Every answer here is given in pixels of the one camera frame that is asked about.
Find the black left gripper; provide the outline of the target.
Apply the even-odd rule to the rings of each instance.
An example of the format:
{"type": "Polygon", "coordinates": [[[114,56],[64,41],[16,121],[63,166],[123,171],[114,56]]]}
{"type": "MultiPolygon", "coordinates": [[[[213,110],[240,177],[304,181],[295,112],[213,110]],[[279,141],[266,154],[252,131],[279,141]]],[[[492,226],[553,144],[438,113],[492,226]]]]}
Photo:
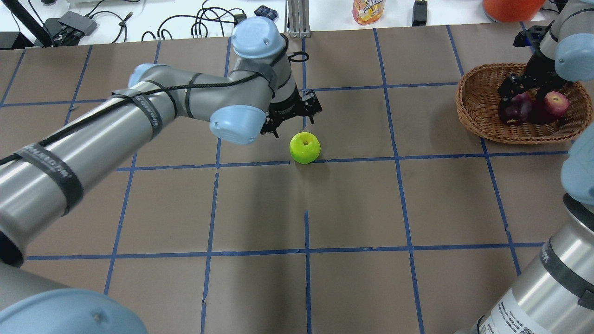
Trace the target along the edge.
{"type": "Polygon", "coordinates": [[[273,135],[278,139],[278,127],[284,121],[294,117],[305,117],[311,124],[314,124],[314,117],[316,114],[321,113],[322,110],[314,90],[295,89],[284,101],[269,104],[265,122],[259,133],[261,135],[273,135]]]}

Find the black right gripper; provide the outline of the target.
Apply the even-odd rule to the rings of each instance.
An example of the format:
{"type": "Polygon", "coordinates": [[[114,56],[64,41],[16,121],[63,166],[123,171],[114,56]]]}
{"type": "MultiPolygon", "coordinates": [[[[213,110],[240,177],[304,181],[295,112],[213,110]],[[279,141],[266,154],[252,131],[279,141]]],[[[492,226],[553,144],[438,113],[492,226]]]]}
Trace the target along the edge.
{"type": "Polygon", "coordinates": [[[541,50],[542,41],[550,35],[552,26],[532,26],[526,31],[518,32],[513,41],[514,47],[533,48],[522,74],[508,74],[498,88],[502,101],[510,101],[519,94],[537,89],[536,98],[541,101],[550,91],[561,90],[569,85],[569,81],[561,78],[555,70],[555,61],[544,55],[541,50]]]}

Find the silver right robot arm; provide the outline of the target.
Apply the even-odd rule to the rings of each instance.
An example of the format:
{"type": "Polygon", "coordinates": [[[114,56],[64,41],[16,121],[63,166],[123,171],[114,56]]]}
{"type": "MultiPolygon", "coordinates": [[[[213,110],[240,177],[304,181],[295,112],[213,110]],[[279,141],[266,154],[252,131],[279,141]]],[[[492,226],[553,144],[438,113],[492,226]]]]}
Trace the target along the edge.
{"type": "Polygon", "coordinates": [[[532,47],[525,64],[486,64],[465,74],[456,104],[460,122],[485,139],[534,145],[573,141],[562,164],[567,218],[498,301],[460,334],[593,332],[593,2],[567,0],[547,26],[518,33],[532,47]]]}

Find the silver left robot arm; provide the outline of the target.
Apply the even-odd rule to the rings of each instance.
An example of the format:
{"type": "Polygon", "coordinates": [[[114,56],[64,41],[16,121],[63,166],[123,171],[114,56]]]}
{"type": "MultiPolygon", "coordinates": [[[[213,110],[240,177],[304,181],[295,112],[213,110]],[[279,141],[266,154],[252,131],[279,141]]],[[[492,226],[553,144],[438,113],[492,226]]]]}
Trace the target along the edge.
{"type": "Polygon", "coordinates": [[[245,19],[229,42],[236,63],[227,76],[140,64],[125,89],[1,159],[3,334],[146,334],[142,319],[106,294],[23,270],[28,246],[180,117],[208,123],[221,141],[250,145],[321,111],[314,92],[297,88],[297,53],[288,53],[289,38],[272,20],[245,19]]]}

